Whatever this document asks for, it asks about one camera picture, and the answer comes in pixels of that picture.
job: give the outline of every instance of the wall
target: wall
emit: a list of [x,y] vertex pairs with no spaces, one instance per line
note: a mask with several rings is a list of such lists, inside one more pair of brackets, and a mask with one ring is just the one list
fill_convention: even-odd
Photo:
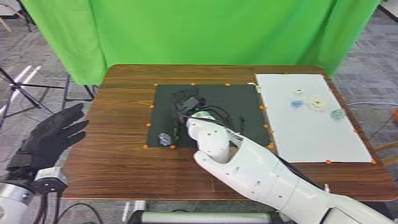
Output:
[[381,2],[380,5],[398,17],[398,0],[388,0],[387,2]]
[[[0,0],[0,3],[5,3],[15,11],[21,10],[21,6],[15,0]],[[0,16],[12,16],[14,12],[8,10],[5,6],[0,5]]]

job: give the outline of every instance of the robotic arm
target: robotic arm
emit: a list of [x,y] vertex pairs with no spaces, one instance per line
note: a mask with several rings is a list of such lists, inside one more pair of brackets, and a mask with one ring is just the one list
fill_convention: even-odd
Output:
[[392,224],[358,201],[308,183],[268,149],[216,122],[198,92],[189,90],[173,98],[173,111],[198,146],[195,162],[234,191],[298,224]]
[[72,124],[83,117],[81,108],[83,104],[74,105],[40,122],[10,158],[8,173],[0,179],[0,224],[21,223],[35,194],[65,189],[65,177],[53,165],[63,150],[85,137],[88,121]]

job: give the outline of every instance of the wooden table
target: wooden table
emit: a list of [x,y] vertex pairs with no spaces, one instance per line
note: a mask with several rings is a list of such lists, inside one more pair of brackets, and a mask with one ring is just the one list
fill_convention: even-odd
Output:
[[[86,138],[70,150],[65,163],[67,199],[243,200],[193,161],[193,149],[143,149],[154,84],[244,84],[255,73],[324,74],[310,66],[115,65],[88,111]],[[364,138],[337,93],[376,165],[371,163],[292,164],[332,193],[356,200],[387,201],[398,196],[392,178]]]

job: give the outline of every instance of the dark green mat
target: dark green mat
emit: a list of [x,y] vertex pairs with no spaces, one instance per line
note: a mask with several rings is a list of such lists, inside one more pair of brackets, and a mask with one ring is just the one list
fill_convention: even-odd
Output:
[[[154,109],[150,114],[150,128],[147,133],[149,147],[159,147],[157,135],[173,133],[173,123],[170,114],[170,96],[179,90],[191,88],[188,85],[159,85],[154,94]],[[230,114],[234,130],[262,146],[269,144],[268,131],[262,128],[264,118],[259,110],[259,95],[252,85],[197,85],[198,95],[205,98],[207,105],[223,108]],[[186,127],[181,127],[177,147],[195,148],[195,140],[188,137]]]

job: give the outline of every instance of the black cable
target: black cable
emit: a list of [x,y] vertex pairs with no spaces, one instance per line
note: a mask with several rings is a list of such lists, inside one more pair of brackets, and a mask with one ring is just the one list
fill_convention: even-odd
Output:
[[97,218],[99,224],[102,224],[102,219],[101,219],[101,216],[99,216],[99,214],[97,214],[97,211],[95,211],[93,207],[92,207],[88,204],[85,204],[85,203],[76,203],[76,204],[72,204],[72,205],[65,208],[65,210],[63,210],[63,212],[60,213],[60,216],[58,216],[58,218],[56,218],[54,224],[58,224],[58,221],[60,221],[60,219],[61,219],[61,217],[63,217],[67,211],[69,211],[70,208],[76,207],[77,205],[83,205],[83,206],[90,209],[90,211],[92,211],[93,214],[95,214],[95,218]]
[[230,122],[228,122],[227,118],[220,115],[220,113],[218,113],[216,110],[213,110],[211,108],[204,108],[204,109],[200,109],[198,111],[207,111],[207,112],[211,112],[211,113],[214,114],[214,116],[220,118],[221,123],[223,123],[227,126],[230,126]]
[[47,196],[42,195],[40,196],[40,207],[38,207],[38,212],[37,212],[33,224],[40,223],[40,219],[42,219],[42,215],[44,215],[45,209],[47,209]]
[[45,212],[47,212],[47,208],[44,209],[44,212],[42,212],[40,224],[45,224]]
[[392,118],[394,118],[394,113],[392,113],[392,115],[390,115],[390,117],[388,117],[388,119],[387,119],[387,121],[385,121],[381,127],[378,128],[378,130],[374,131],[372,135],[369,136],[369,140],[371,140],[372,137],[376,136],[376,134],[378,134],[378,132],[381,131],[383,127],[387,126],[388,121],[392,120]]
[[191,119],[195,119],[195,120],[207,121],[209,123],[218,124],[221,127],[225,127],[227,129],[232,130],[232,128],[230,128],[225,124],[221,124],[216,120],[211,120],[211,119],[207,119],[207,118],[200,118],[200,117],[191,117],[191,116],[186,116],[184,114],[181,114],[181,116],[182,116],[184,118],[191,118]]
[[205,105],[200,109],[205,110],[205,109],[211,109],[211,108],[213,109],[218,109],[223,112],[223,114],[225,114],[225,123],[234,128],[234,125],[232,125],[232,117],[230,117],[230,114],[227,113],[225,109],[221,107],[214,106],[214,105]]
[[54,213],[53,213],[53,224],[56,224],[58,221],[58,209],[60,209],[60,198],[61,198],[61,192],[56,192],[56,199],[54,199]]
[[307,178],[307,176],[303,175],[303,173],[300,172],[300,170],[292,167],[292,165],[289,164],[289,162],[278,156],[276,156],[276,158],[278,158],[284,166],[287,167],[289,171],[294,173],[294,175],[308,182],[308,184],[312,184],[312,186],[316,188],[319,188],[319,186],[314,184],[312,180]]

